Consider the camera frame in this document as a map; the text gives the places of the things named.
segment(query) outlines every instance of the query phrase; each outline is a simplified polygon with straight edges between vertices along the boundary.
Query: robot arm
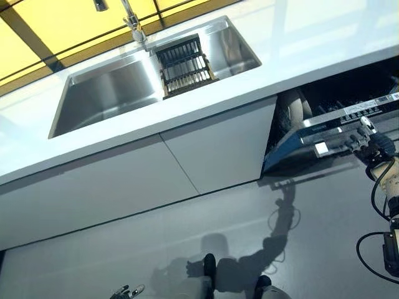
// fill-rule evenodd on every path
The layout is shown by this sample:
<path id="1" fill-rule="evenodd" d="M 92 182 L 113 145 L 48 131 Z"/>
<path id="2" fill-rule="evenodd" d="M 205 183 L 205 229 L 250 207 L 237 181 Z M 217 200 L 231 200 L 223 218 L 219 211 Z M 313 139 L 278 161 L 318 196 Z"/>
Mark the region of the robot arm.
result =
<path id="1" fill-rule="evenodd" d="M 359 129 L 358 133 L 364 138 L 363 140 L 367 141 L 366 144 L 360 145 L 361 142 L 357 141 L 355 136 L 351 136 L 354 142 L 347 142 L 346 145 L 367 166 L 367 176 L 376 182 L 372 191 L 372 206 L 390 223 L 390 231 L 383 233 L 385 270 L 392 276 L 399 277 L 399 158 L 391 139 L 378 132 L 367 117 L 361 117 L 360 121 L 362 129 Z M 387 196 L 389 216 L 386 216 L 375 205 L 374 197 L 378 186 Z M 360 260 L 370 270 L 361 257 Z"/>

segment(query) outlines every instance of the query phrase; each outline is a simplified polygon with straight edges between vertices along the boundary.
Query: yellow window pane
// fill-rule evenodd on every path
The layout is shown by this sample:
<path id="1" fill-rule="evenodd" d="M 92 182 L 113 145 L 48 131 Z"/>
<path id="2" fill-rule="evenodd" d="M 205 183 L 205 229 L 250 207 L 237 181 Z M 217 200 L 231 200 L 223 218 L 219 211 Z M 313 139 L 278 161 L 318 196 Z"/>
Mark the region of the yellow window pane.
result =
<path id="1" fill-rule="evenodd" d="M 176 8 L 170 9 L 169 11 L 163 12 L 162 13 L 162 17 L 170 16 L 171 14 L 175 14 L 176 12 L 183 11 L 185 9 L 188 9 L 190 7 L 199 5 L 199 4 L 207 2 L 207 1 L 209 1 L 209 0 L 191 1 L 189 3 L 183 4 L 183 5 L 178 6 Z M 182 1 L 182 0 L 158 0 L 158 5 L 159 5 L 160 10 L 164 10 L 165 8 L 174 6 L 174 5 L 182 3 L 182 2 L 184 2 L 184 1 Z"/>
<path id="2" fill-rule="evenodd" d="M 93 0 L 30 0 L 20 2 L 13 8 L 56 54 L 124 25 L 122 18 L 126 16 L 126 11 L 121 1 L 106 0 L 106 3 L 108 9 L 101 12 L 95 10 Z M 152 0 L 130 0 L 130 5 L 139 18 L 156 12 Z M 103 40 L 96 40 L 90 45 Z"/>
<path id="3" fill-rule="evenodd" d="M 0 18 L 0 79 L 40 61 L 17 34 Z"/>
<path id="4" fill-rule="evenodd" d="M 23 70 L 21 72 L 16 73 L 15 75 L 12 75 L 12 76 L 10 76 L 8 78 L 5 78 L 5 79 L 1 80 L 0 81 L 0 86 L 5 85 L 5 84 L 7 84 L 7 83 L 19 78 L 19 77 L 25 76 L 25 75 L 27 75 L 27 74 L 35 71 L 35 70 L 41 69 L 42 67 L 45 67 L 45 66 L 46 65 L 45 65 L 44 62 L 40 62 L 40 63 L 38 63 L 38 64 L 36 64 L 36 65 L 34 65 L 32 67 L 29 67 L 26 70 Z"/>

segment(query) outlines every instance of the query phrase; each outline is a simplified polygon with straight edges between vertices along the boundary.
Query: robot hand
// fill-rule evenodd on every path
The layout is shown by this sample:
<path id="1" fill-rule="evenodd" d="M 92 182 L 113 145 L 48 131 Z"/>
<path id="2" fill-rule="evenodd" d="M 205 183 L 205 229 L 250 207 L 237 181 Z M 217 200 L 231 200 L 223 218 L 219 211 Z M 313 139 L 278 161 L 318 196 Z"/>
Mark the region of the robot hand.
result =
<path id="1" fill-rule="evenodd" d="M 361 117 L 360 121 L 362 129 L 359 129 L 358 133 L 363 136 L 363 140 L 366 140 L 367 143 L 360 145 L 360 142 L 356 142 L 356 136 L 351 136 L 352 141 L 355 142 L 348 141 L 346 145 L 367 166 L 367 176 L 375 181 L 372 190 L 372 206 L 380 216 L 390 223 L 390 232 L 376 232 L 363 236 L 357 243 L 357 253 L 364 266 L 375 275 L 399 284 L 397 280 L 384 277 L 372 270 L 365 263 L 359 251 L 363 239 L 370 235 L 383 235 L 385 270 L 392 276 L 399 277 L 399 158 L 398 154 L 395 153 L 395 144 L 391 139 L 378 132 L 367 117 Z M 378 186 L 387 196 L 389 216 L 385 215 L 385 209 L 381 212 L 375 205 L 375 193 Z"/>
<path id="2" fill-rule="evenodd" d="M 129 290 L 129 286 L 125 285 L 118 289 L 110 299 L 131 299 L 138 296 L 142 291 L 144 291 L 145 286 L 139 285 L 133 291 Z"/>

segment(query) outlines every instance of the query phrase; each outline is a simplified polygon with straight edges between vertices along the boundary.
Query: gray floor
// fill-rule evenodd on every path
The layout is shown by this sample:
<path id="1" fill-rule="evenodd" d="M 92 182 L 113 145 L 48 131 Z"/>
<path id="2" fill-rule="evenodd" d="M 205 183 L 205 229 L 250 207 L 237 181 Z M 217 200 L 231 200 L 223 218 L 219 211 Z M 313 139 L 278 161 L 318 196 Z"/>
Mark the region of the gray floor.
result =
<path id="1" fill-rule="evenodd" d="M 349 157 L 307 172 L 9 250 L 0 298 L 106 299 L 126 283 L 146 285 L 139 298 L 173 298 L 187 262 L 197 275 L 195 262 L 212 252 L 216 298 L 249 298 L 262 272 L 293 299 L 397 299 L 399 287 L 373 276 L 355 254 L 361 235 L 388 229 L 370 205 L 364 167 Z M 376 237 L 362 250 L 383 272 L 381 246 Z"/>

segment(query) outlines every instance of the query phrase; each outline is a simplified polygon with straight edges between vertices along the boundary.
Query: black cable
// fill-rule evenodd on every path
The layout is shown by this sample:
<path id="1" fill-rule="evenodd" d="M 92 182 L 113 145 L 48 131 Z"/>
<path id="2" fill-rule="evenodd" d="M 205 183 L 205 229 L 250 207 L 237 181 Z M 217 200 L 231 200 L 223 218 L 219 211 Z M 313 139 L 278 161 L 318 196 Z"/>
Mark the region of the black cable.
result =
<path id="1" fill-rule="evenodd" d="M 364 261 L 362 255 L 360 254 L 360 244 L 362 243 L 362 241 L 364 239 L 370 237 L 371 235 L 383 235 L 383 234 L 384 234 L 383 232 L 371 232 L 369 234 L 365 234 L 365 235 L 361 236 L 358 239 L 357 243 L 356 243 L 356 254 L 357 254 L 357 257 L 359 258 L 359 260 L 362 262 L 363 266 L 366 267 L 366 269 L 368 271 L 372 272 L 374 275 L 376 275 L 376 276 L 378 276 L 378 277 L 380 277 L 382 279 L 388 280 L 389 282 L 396 283 L 397 285 L 399 285 L 399 280 L 394 280 L 392 278 L 386 277 L 386 276 L 384 276 L 382 274 L 379 274 L 374 269 L 372 269 L 369 265 L 366 264 L 366 262 Z"/>
<path id="2" fill-rule="evenodd" d="M 388 204 L 388 196 L 385 196 L 384 207 L 382 208 L 382 214 L 384 215 L 386 215 L 385 212 L 387 211 L 387 204 Z"/>
<path id="3" fill-rule="evenodd" d="M 395 159 L 393 158 L 393 159 L 390 161 L 388 167 L 383 171 L 383 173 L 382 173 L 382 174 L 378 177 L 378 179 L 375 181 L 375 184 L 374 184 L 373 190 L 372 190 L 372 206 L 373 206 L 373 208 L 375 209 L 375 211 L 378 213 L 378 215 L 380 215 L 381 217 L 383 217 L 383 218 L 384 218 L 386 221 L 388 221 L 388 222 L 390 221 L 389 217 L 386 216 L 386 215 L 384 215 L 384 214 L 377 208 L 377 206 L 375 205 L 375 192 L 377 191 L 378 184 L 380 184 L 382 178 L 384 177 L 384 175 L 387 174 L 387 172 L 389 171 L 389 169 L 391 169 L 391 167 L 392 167 L 392 165 L 393 165 L 394 163 L 395 163 Z"/>

